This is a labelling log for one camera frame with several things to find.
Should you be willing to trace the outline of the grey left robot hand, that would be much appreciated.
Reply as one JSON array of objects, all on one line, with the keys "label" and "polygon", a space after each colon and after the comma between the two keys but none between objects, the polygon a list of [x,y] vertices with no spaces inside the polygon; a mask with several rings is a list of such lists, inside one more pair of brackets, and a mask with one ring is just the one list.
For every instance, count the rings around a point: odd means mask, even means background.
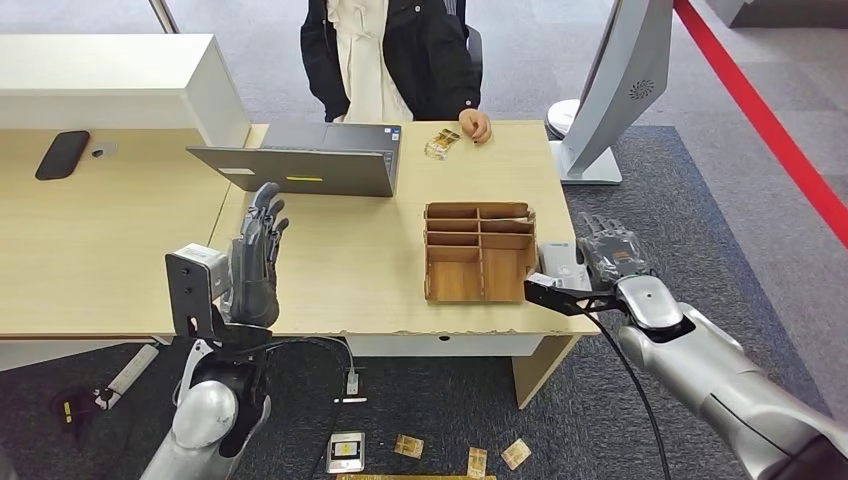
[{"label": "grey left robot hand", "polygon": [[285,206],[279,193],[278,184],[264,183],[247,208],[240,236],[232,240],[230,318],[238,324],[269,328],[279,315],[276,262],[290,224],[279,216]]}]

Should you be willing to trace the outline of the person's left hand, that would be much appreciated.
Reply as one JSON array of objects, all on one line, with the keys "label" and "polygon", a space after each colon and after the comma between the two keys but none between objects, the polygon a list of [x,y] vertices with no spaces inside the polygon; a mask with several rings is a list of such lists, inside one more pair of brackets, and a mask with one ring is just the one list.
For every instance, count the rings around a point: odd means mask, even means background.
[{"label": "person's left hand", "polygon": [[476,144],[487,143],[492,136],[489,117],[473,108],[466,108],[458,115],[461,130]]}]

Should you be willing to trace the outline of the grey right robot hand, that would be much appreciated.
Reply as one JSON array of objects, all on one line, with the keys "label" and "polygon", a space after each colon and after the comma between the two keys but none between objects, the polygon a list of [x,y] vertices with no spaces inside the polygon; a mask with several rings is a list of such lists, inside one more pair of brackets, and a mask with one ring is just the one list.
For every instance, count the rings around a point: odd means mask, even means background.
[{"label": "grey right robot hand", "polygon": [[652,274],[654,269],[636,233],[615,218],[581,212],[589,234],[577,239],[580,258],[595,290],[609,290],[619,280]]}]

